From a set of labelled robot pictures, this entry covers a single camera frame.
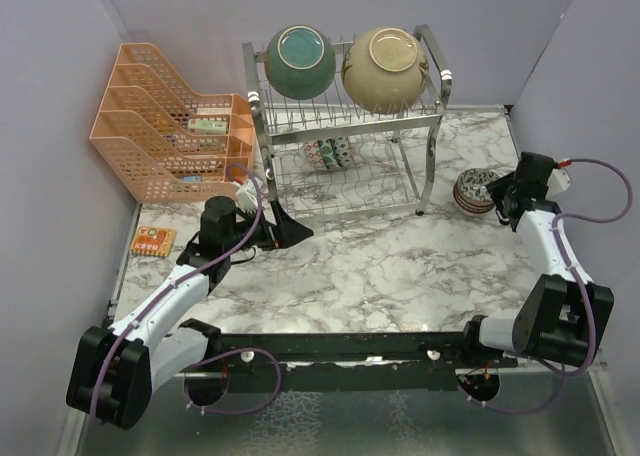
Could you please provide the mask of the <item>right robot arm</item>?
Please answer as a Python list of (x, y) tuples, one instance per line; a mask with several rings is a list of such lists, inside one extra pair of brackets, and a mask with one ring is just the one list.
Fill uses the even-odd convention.
[(466, 323), (459, 354), (469, 366), (483, 366), (497, 351), (576, 371), (594, 360), (614, 296), (582, 268), (564, 231), (568, 214), (548, 199), (553, 172), (568, 165), (523, 152), (513, 172), (487, 185), (501, 221), (519, 236), (539, 277), (520, 309)]

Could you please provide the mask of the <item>steel two-tier dish rack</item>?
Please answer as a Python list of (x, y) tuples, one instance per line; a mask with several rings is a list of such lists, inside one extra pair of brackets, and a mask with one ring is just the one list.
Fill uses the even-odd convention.
[[(425, 214), (435, 185), (437, 138), (452, 91), (451, 67), (429, 25), (413, 35), (430, 70), (419, 99), (397, 115), (368, 113), (347, 95), (341, 77), (311, 100), (278, 94), (264, 73), (266, 51), (242, 46), (257, 158), (270, 202), (294, 218), (326, 221), (392, 211)], [(308, 143), (348, 139), (344, 168), (314, 169)]]

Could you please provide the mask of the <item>pink patterned small bowl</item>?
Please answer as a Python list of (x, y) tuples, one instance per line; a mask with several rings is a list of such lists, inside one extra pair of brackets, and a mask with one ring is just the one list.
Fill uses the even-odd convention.
[(489, 203), (492, 198), (487, 185), (497, 181), (499, 174), (486, 168), (471, 168), (463, 171), (456, 179), (454, 188), (466, 199), (476, 203)]

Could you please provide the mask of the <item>dark red patterned bowl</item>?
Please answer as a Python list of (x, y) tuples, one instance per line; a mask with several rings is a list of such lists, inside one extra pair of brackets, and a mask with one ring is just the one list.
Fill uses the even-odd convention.
[(304, 152), (309, 165), (317, 170), (326, 168), (320, 146), (317, 141), (308, 141), (303, 144)]

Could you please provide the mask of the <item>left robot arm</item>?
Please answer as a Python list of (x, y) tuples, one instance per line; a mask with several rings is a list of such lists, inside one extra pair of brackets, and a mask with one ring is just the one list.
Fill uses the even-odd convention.
[(183, 322), (182, 317), (222, 281), (237, 251), (286, 249), (314, 234), (279, 202), (271, 208), (273, 222), (260, 211), (240, 209), (229, 197), (207, 200), (198, 232), (162, 285), (121, 320), (82, 334), (67, 405), (129, 429), (141, 419), (153, 392), (178, 372), (190, 366), (214, 368), (221, 356), (219, 329), (196, 320)]

